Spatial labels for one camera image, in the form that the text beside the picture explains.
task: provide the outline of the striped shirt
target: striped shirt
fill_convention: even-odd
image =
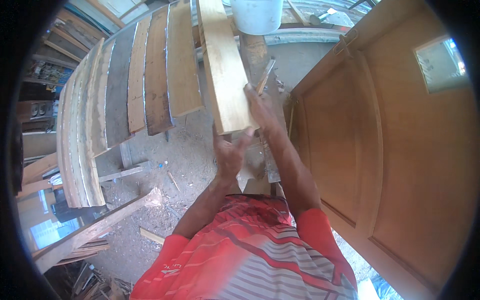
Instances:
[[[291,224],[286,201],[228,195],[191,240],[171,235],[130,299],[356,299],[355,275],[324,212]]]

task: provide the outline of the shirt sleeve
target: shirt sleeve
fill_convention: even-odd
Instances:
[[[161,272],[165,264],[169,264],[172,259],[177,258],[183,252],[189,241],[188,238],[178,234],[167,236],[158,257],[133,287],[131,299],[142,298],[144,293],[148,292],[149,282]]]
[[[297,220],[297,232],[302,241],[334,264],[336,274],[343,273],[355,290],[357,289],[352,267],[338,248],[328,217],[321,209],[312,208],[302,213]]]

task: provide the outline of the wooden door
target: wooden door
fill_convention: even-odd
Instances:
[[[431,53],[447,38],[422,1],[383,0],[292,91],[332,227],[405,299],[438,295],[479,193],[472,88],[458,53],[455,74]]]

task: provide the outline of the workshop floor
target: workshop floor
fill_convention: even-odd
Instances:
[[[327,43],[269,46],[270,54],[276,58],[277,77],[285,84],[285,92],[281,94],[283,99],[332,46],[333,44]],[[205,101],[208,99],[208,92],[202,63],[200,67],[200,88]],[[176,119],[177,126],[169,131],[168,142],[165,134],[148,136],[146,130],[138,132],[129,140],[132,162],[136,164],[149,160],[153,166],[150,172],[136,173],[117,179],[116,182],[103,184],[106,201],[114,205],[121,205],[141,194],[146,194],[154,186],[161,190],[165,204],[159,208],[144,207],[113,226],[112,232],[107,236],[110,249],[89,259],[105,275],[135,284],[154,262],[161,249],[160,245],[142,237],[139,227],[142,226],[163,237],[168,236],[178,222],[171,209],[183,215],[213,179],[216,172],[212,147],[213,117],[209,101],[205,101],[205,104],[205,110]],[[288,124],[289,113],[286,114],[286,119]],[[240,173],[240,188],[244,188],[249,178],[263,176],[262,149],[261,144],[249,148],[246,157],[247,168]],[[117,171],[122,167],[119,148],[111,149],[99,156],[96,162],[99,176]],[[180,191],[172,183],[168,171],[174,177]],[[372,267],[336,233],[335,238],[352,265],[358,281],[366,278],[369,272],[374,272]]]

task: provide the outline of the white bucket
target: white bucket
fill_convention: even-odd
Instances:
[[[230,0],[237,28],[243,33],[262,36],[280,27],[283,0]]]

